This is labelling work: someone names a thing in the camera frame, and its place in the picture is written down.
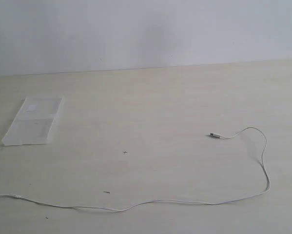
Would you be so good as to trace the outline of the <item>clear plastic storage box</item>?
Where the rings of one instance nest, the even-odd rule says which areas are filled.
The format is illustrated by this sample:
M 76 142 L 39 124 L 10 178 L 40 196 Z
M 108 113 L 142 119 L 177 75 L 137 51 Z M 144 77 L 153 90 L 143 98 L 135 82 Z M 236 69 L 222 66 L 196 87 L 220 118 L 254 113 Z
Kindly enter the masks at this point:
M 63 96 L 36 95 L 24 99 L 2 139 L 5 146 L 46 144 L 60 113 Z

